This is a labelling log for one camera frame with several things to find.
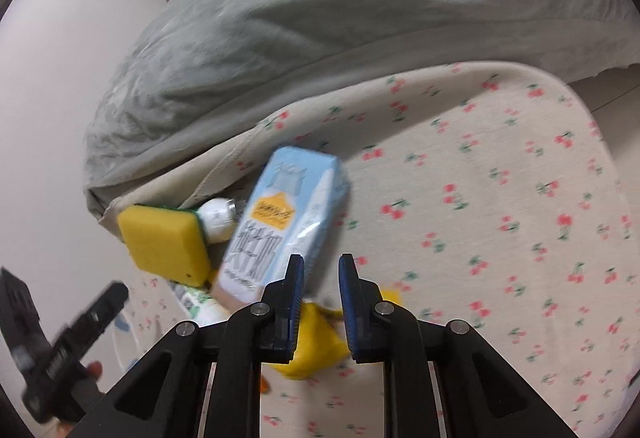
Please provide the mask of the light blue milk carton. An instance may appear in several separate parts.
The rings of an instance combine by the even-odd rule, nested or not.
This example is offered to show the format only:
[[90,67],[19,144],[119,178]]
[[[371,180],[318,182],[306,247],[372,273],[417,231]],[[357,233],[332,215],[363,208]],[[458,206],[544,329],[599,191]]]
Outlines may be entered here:
[[290,256],[310,273],[349,189],[334,155],[284,146],[259,176],[210,294],[230,311],[257,302],[284,278]]

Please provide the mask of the white trash bin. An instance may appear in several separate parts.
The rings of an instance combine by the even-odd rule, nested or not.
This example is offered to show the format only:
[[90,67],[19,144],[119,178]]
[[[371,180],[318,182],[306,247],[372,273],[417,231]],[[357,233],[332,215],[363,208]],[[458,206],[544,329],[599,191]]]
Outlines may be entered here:
[[143,351],[126,311],[121,311],[113,321],[113,344],[118,364],[122,372],[127,373],[142,357]]

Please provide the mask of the yellow crumpled wrapper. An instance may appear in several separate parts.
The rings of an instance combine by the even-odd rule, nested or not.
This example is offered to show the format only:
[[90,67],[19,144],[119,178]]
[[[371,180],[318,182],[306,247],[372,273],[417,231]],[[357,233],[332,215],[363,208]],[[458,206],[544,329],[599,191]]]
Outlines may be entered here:
[[346,343],[341,310],[326,310],[304,300],[300,313],[297,347],[287,364],[269,363],[287,380],[319,384],[380,384],[382,366],[357,366]]

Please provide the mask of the printed snack wrapper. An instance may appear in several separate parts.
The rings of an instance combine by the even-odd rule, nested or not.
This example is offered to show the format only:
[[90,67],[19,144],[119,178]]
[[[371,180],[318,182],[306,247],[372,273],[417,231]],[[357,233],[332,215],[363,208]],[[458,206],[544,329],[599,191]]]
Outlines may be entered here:
[[198,326],[218,324],[229,319],[229,311],[204,288],[194,288],[172,281],[168,284],[180,307]]

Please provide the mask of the white light bulb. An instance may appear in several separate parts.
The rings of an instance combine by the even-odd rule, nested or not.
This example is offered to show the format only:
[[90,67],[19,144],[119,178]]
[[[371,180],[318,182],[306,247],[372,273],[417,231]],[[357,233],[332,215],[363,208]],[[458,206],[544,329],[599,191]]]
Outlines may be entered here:
[[208,244],[229,241],[238,225],[245,202],[233,198],[212,198],[202,204],[195,213],[198,215],[204,238]]

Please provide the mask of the yellow sponge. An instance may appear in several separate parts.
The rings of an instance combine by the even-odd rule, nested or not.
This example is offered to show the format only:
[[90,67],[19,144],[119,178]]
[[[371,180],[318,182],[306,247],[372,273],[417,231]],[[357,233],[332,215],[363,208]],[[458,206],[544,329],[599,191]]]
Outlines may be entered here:
[[194,288],[205,284],[213,267],[193,212],[133,205],[118,215],[117,223],[140,270]]

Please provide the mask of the cherry-print beige rug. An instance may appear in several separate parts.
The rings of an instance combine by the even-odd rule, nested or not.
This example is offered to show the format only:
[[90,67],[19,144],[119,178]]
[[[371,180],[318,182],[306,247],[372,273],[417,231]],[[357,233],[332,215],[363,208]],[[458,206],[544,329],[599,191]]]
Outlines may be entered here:
[[245,132],[119,195],[190,207],[281,146],[333,154],[349,197],[314,266],[337,310],[337,261],[417,317],[468,321],[571,430],[607,437],[639,390],[639,249],[596,122],[530,66],[469,62],[288,99]]

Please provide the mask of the grey-green bed blanket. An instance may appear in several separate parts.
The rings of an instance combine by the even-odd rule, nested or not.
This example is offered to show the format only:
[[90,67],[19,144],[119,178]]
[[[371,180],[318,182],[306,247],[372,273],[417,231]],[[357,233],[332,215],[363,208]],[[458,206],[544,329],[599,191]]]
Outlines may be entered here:
[[170,0],[86,132],[85,198],[115,198],[297,100],[458,61],[567,82],[639,60],[632,0]]

